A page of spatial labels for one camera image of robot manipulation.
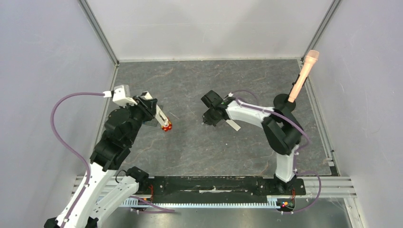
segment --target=black cable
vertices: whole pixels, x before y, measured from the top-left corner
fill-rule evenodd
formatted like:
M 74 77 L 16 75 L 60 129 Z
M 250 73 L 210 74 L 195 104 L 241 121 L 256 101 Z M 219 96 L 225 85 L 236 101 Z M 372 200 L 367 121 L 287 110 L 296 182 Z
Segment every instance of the black cable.
M 115 176 L 115 181 L 116 181 L 116 183 L 119 183 L 119 182 L 117 181 L 117 176 L 119 176 L 120 172 L 122 172 L 122 171 L 124 171 L 125 174 L 127 173 L 126 170 L 120 170 L 119 172 L 117 172 L 117 174 L 116 174 L 116 176 Z

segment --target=cable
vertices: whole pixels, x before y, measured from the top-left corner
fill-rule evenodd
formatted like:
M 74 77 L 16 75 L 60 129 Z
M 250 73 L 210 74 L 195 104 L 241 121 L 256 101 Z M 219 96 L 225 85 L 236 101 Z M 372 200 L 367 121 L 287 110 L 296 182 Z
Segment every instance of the cable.
M 256 96 L 256 94 L 254 92 L 246 90 L 246 89 L 240 89 L 240 90 L 236 90 L 236 91 L 231 92 L 231 93 L 234 94 L 234 93 L 239 93 L 239 92 L 247 92 L 247 93 L 251 94 L 255 98 L 256 104 L 259 105 L 258 96 Z
M 142 214 L 164 214 L 164 213 L 174 213 L 175 212 L 175 210 L 158 207 L 158 206 L 156 206 L 140 197 L 137 197 L 137 196 L 130 196 L 130 198 L 138 199 L 139 201 L 141 201 L 155 209 L 161 210 L 161 211 L 139 211 L 139 213 L 142 213 Z
M 59 105 L 60 105 L 63 101 L 65 101 L 65 100 L 67 100 L 67 99 L 69 99 L 69 98 L 71 98 L 71 97 L 80 96 L 80 95 L 104 96 L 104 94 L 102 94 L 102 93 L 87 93 L 87 92 L 70 94 L 70 95 L 67 95 L 67 96 L 61 98 L 61 99 L 55 104 L 55 106 L 54 106 L 53 109 L 52 109 L 52 113 L 50 114 L 50 126 L 51 126 L 51 128 L 52 128 L 53 134 L 56 136 L 56 138 L 59 140 L 59 142 L 61 142 L 64 147 L 66 147 L 66 148 L 67 148 L 69 151 L 71 151 L 75 156 L 77 156 L 77 157 L 82 161 L 82 163 L 85 165 L 85 167 L 86 167 L 86 180 L 85 180 L 85 182 L 84 182 L 84 186 L 83 186 L 83 188 L 81 188 L 80 192 L 78 193 L 77 198 L 76 198 L 76 199 L 74 200 L 74 202 L 71 204 L 71 207 L 68 209 L 67 214 L 66 214 L 66 216 L 64 217 L 63 222 L 62 222 L 60 228 L 63 228 L 63 227 L 65 226 L 65 224 L 66 224 L 65 221 L 70 217 L 71 212 L 73 211 L 74 207 L 76 206 L 76 204 L 77 204 L 78 201 L 80 200 L 81 196 L 83 195 L 84 191 L 86 190 L 86 186 L 88 185 L 89 179 L 90 179 L 90 176 L 91 176 L 91 168 L 89 167 L 88 162 L 85 160 L 85 158 L 84 158 L 83 156 L 81 156 L 77 151 L 75 151 L 73 148 L 71 148 L 71 147 L 60 137 L 59 133 L 58 133 L 57 130 L 56 130 L 56 126 L 55 126 L 55 112 L 56 112 L 57 108 L 59 107 Z
M 126 170 L 120 170 L 119 172 L 117 172 L 117 174 L 116 174 L 116 176 L 115 176 L 115 181 L 116 181 L 116 183 L 119 183 L 118 181 L 117 181 L 117 176 L 120 174 L 120 172 L 125 172 L 125 174 L 127 173 L 126 172 Z
M 269 114 L 273 114 L 273 115 L 275 115 L 275 116 L 278 116 L 278 117 L 280 117 L 281 119 L 285 120 L 285 121 L 286 121 L 287 123 L 289 123 L 290 125 L 292 125 L 295 129 L 297 129 L 297 130 L 307 139 L 307 143 L 305 143 L 304 145 L 302 145 L 302 146 L 300 146 L 298 149 L 296 149 L 295 152 L 294 152 L 295 155 L 298 155 L 298 151 L 304 149 L 305 147 L 307 147 L 308 145 L 310 145 L 310 144 L 312 143 L 312 141 L 310 140 L 309 136 L 304 132 L 304 130 L 302 130 L 302 128 L 300 128 L 296 123 L 294 123 L 292 120 L 288 119 L 287 117 L 285 117 L 285 116 L 283 116 L 283 115 L 281 115 L 281 114 L 279 114 L 279 113 L 273 112 L 273 111 L 271 111 L 271 110 L 266 110 L 266 109 L 263 109 L 263 108 L 258 108 L 258 107 L 255 107 L 255 106 L 248 105 L 248 103 L 245 103 L 245 102 L 240 101 L 240 98 L 239 98 L 239 97 L 235 98 L 235 101 L 237 102 L 237 104 L 239 104 L 239 105 L 242 106 L 242 107 L 246 107 L 246 108 L 250 108 L 250 109 L 253 109 L 253 110 L 257 110 L 257 111 L 261 111 L 261 112 L 266 112 L 266 113 L 269 113 Z M 318 189 L 318 191 L 317 191 L 317 195 L 316 195 L 314 201 L 312 201 L 311 204 L 309 204 L 308 206 L 306 206 L 306 207 L 304 207 L 304 208 L 298 209 L 298 210 L 296 210 L 296 211 L 292 211 L 292 212 L 283 212 L 283 213 L 285 213 L 285 214 L 294 214 L 294 213 L 301 212 L 301 211 L 304 211 L 304 210 L 306 210 L 306 209 L 312 207 L 312 206 L 317 202 L 317 199 L 318 199 L 319 196 L 320 196 L 320 192 L 322 191 L 322 181 L 321 181 L 321 179 L 320 179 L 319 174 L 317 174 L 317 173 L 314 172 L 314 171 L 306 171 L 306 172 L 303 172 L 303 173 L 297 173 L 297 172 L 296 172 L 296 168 L 295 168 L 295 167 L 296 167 L 296 163 L 297 163 L 297 159 L 296 159 L 296 158 L 297 158 L 297 157 L 294 156 L 294 159 L 293 159 L 293 172 L 294 172 L 294 174 L 295 174 L 296 176 L 303 176 L 303 175 L 307 175 L 307 174 L 315 175 L 315 176 L 317 177 L 318 182 L 319 182 L 319 189 Z

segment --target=gray floor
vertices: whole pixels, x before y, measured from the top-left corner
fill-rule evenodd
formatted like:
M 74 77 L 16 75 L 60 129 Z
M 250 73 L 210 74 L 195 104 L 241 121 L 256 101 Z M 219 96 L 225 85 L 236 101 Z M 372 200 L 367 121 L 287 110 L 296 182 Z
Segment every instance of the gray floor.
M 210 90 L 222 97 L 248 89 L 261 106 L 288 93 L 299 68 L 296 60 L 219 60 L 121 63 L 115 85 L 128 84 L 131 95 L 148 90 L 163 105 L 173 129 L 144 125 L 122 169 L 137 166 L 150 175 L 272 175 L 276 156 L 262 129 L 240 122 L 238 132 L 225 122 L 202 125 L 207 110 L 200 98 Z M 242 95 L 253 103 L 250 95 Z M 110 104 L 108 111 L 117 108 Z M 329 175 L 326 154 L 305 89 L 293 112 L 313 144 L 301 151 L 299 171 Z
M 297 199 L 297 209 L 306 199 Z M 118 208 L 105 228 L 351 228 L 343 199 L 320 198 L 315 206 L 294 215 L 273 209 L 175 209 L 175 214 L 141 214 Z

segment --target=metal corner post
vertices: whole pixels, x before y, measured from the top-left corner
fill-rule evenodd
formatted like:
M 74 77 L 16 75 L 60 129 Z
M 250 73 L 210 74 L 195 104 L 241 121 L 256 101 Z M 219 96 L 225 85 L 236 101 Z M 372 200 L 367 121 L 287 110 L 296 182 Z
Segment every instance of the metal corner post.
M 325 16 L 322 19 L 322 22 L 320 23 L 319 27 L 317 28 L 311 42 L 309 43 L 307 50 L 305 51 L 305 53 L 302 56 L 302 59 L 307 55 L 307 53 L 314 49 L 316 44 L 318 43 L 320 37 L 323 34 L 323 31 L 325 30 L 325 28 L 327 27 L 330 19 L 332 18 L 332 16 L 334 15 L 334 12 L 336 11 L 336 9 L 338 8 L 338 6 L 340 5 L 341 0 L 333 0 L 332 3 L 330 4 L 329 9 L 327 10 Z
M 115 53 L 112 50 L 111 45 L 109 44 L 108 40 L 106 39 L 106 36 L 104 32 L 101 29 L 101 26 L 99 25 L 98 21 L 95 18 L 94 13 L 91 10 L 91 7 L 89 6 L 87 0 L 78 0 L 78 3 L 80 4 L 81 8 L 83 9 L 84 13 L 86 14 L 86 17 L 88 18 L 88 21 L 90 22 L 92 28 L 94 29 L 96 35 L 98 36 L 99 40 L 101 41 L 102 45 L 104 46 L 106 52 L 108 53 L 109 57 L 111 58 L 112 62 L 117 66 L 119 64 L 119 60 L 117 59 Z

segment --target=gray wall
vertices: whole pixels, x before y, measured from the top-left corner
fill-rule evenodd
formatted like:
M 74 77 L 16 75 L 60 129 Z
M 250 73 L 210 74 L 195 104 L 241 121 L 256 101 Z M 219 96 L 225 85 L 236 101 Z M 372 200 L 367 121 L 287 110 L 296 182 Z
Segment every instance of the gray wall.
M 53 105 L 102 92 L 114 66 L 76 0 L 0 3 L 0 227 L 43 227 L 68 202 L 83 166 L 53 136 Z M 60 135 L 89 157 L 102 97 L 62 104 Z
M 332 0 L 88 0 L 120 60 L 301 57 Z
M 342 1 L 310 75 L 369 227 L 400 227 L 403 1 Z

